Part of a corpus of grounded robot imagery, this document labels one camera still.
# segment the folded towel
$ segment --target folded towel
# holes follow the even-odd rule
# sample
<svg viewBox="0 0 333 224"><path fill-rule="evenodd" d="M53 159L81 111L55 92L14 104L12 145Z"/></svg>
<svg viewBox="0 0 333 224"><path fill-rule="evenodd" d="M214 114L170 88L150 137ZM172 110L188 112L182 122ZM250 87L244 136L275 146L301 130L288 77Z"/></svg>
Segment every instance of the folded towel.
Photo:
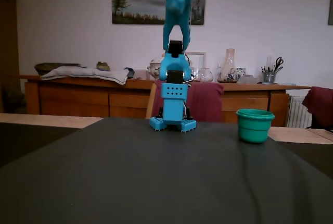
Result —
<svg viewBox="0 0 333 224"><path fill-rule="evenodd" d="M41 79L51 80L63 77L91 77L113 81L120 85L125 85L128 73L128 69L122 69L117 71L101 71L95 68L61 66L41 76Z"/></svg>

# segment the cup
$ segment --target cup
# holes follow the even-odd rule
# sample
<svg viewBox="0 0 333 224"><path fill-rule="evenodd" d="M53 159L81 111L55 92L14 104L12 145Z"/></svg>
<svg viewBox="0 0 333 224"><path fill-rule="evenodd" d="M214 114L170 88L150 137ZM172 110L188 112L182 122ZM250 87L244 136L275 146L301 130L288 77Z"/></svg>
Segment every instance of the cup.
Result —
<svg viewBox="0 0 333 224"><path fill-rule="evenodd" d="M276 73L275 72L263 72L262 82L275 83Z"/></svg>
<svg viewBox="0 0 333 224"><path fill-rule="evenodd" d="M240 109L238 115L238 135L246 142L263 143L267 140L274 114L258 109Z"/></svg>

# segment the table surface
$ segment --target table surface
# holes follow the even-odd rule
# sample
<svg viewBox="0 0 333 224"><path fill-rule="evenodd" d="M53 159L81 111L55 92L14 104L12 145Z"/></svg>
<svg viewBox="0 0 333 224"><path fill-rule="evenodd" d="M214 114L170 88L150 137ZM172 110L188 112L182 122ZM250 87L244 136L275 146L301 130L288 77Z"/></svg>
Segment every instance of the table surface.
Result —
<svg viewBox="0 0 333 224"><path fill-rule="evenodd" d="M0 178L0 223L333 223L333 181L271 139L239 142L236 125L105 118Z"/></svg>
<svg viewBox="0 0 333 224"><path fill-rule="evenodd" d="M5 123L78 129L85 128L100 120L102 118L98 117L0 114L0 122ZM270 137L281 142L333 144L333 134L325 130L271 127Z"/></svg>

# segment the framed painting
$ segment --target framed painting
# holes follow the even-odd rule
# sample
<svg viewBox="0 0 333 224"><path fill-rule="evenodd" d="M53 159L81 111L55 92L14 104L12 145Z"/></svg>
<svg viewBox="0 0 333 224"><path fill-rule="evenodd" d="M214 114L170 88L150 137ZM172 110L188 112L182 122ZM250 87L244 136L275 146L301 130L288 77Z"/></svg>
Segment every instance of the framed painting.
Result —
<svg viewBox="0 0 333 224"><path fill-rule="evenodd" d="M206 0L193 0L191 24L204 24ZM165 0L112 0L114 24L164 24Z"/></svg>
<svg viewBox="0 0 333 224"><path fill-rule="evenodd" d="M185 52L191 63L192 68L205 68L206 67L206 53L205 52Z"/></svg>
<svg viewBox="0 0 333 224"><path fill-rule="evenodd" d="M333 0L331 0L331 5L329 9L328 25L333 25Z"/></svg>

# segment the tree in painting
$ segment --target tree in painting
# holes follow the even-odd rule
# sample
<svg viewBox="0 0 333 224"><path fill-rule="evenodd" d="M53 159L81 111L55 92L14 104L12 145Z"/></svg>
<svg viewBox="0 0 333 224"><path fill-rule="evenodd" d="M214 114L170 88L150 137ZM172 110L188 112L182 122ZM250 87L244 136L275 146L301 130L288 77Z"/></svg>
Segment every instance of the tree in painting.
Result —
<svg viewBox="0 0 333 224"><path fill-rule="evenodd" d="M112 0L113 15L117 15L119 9L121 9L121 15L123 15L123 9L129 7L127 0Z"/></svg>

